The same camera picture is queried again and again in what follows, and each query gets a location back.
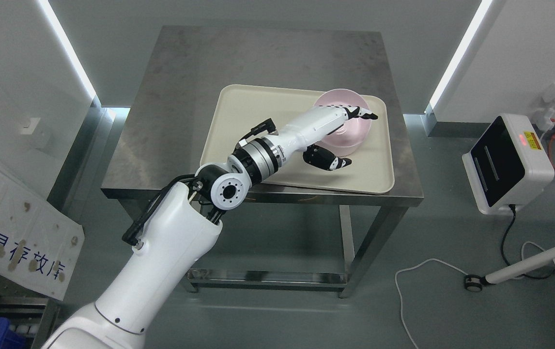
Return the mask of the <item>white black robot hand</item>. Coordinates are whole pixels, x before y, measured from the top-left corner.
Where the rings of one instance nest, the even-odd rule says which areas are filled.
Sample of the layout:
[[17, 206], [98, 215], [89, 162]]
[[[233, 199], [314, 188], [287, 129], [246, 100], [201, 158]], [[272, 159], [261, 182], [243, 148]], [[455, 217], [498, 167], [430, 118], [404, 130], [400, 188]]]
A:
[[341, 158], [330, 150], [317, 145], [327, 135], [338, 130], [346, 121], [361, 118], [377, 120], [379, 117], [369, 109], [340, 106], [313, 106], [292, 119], [276, 134], [265, 136], [277, 146], [280, 159], [285, 164], [295, 152], [302, 152], [305, 163], [328, 172], [351, 165], [352, 160]]

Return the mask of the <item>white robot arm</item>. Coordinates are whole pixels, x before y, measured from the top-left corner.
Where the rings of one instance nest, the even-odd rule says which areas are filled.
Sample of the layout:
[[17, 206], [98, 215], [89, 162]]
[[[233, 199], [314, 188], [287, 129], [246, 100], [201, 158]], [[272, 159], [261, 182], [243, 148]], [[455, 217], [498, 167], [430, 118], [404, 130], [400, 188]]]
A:
[[189, 268], [216, 243], [221, 217], [249, 190], [275, 174], [283, 157], [272, 141], [271, 119], [252, 128], [225, 163], [176, 177], [125, 232], [132, 256], [107, 289], [72, 314], [45, 349], [142, 349], [156, 314]]

